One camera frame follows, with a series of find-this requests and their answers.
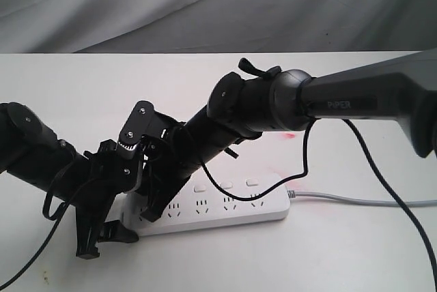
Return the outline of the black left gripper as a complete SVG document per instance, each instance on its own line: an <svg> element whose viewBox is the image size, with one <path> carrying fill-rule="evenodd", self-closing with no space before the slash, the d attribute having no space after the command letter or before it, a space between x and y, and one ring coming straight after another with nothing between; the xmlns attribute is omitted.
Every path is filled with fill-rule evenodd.
<svg viewBox="0 0 437 292"><path fill-rule="evenodd" d="M97 244L102 242L132 244L139 241L138 234L127 229L120 220L106 221L115 197L124 193L127 182L125 164L116 147L115 141L106 140L96 153L85 153L91 162L91 171L74 198L76 256L82 259L98 258Z"/></svg>

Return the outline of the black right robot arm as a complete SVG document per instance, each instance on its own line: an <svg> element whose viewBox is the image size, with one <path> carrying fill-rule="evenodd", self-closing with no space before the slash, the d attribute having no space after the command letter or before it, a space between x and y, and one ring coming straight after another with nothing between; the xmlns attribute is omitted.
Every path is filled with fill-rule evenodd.
<svg viewBox="0 0 437 292"><path fill-rule="evenodd" d="M260 72L246 60L214 87L207 104L165 134L163 155L146 168L141 216L158 220L201 164L263 132L302 131L314 119L396 121L424 158L434 148L436 51L427 50L312 77L302 70Z"/></svg>

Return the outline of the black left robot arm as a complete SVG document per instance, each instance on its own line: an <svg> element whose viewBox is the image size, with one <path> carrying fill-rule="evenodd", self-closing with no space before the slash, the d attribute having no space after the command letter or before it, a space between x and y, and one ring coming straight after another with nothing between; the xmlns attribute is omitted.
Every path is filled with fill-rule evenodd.
<svg viewBox="0 0 437 292"><path fill-rule="evenodd" d="M138 156L121 157L112 140L101 142L95 153L80 154L27 106L1 104L1 171L46 193L46 219L59 222L69 206L75 208L77 257L99 257L100 242L139 240L120 220L107 216L115 197L138 182L141 167Z"/></svg>

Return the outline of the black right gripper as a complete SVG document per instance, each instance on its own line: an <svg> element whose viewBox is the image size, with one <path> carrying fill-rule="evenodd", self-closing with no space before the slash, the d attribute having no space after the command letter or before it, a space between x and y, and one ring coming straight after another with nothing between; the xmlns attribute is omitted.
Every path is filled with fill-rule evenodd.
<svg viewBox="0 0 437 292"><path fill-rule="evenodd" d="M141 217L156 222L205 162L205 119L193 117L182 123L154 117L142 130L141 142L147 160L136 193L142 196Z"/></svg>

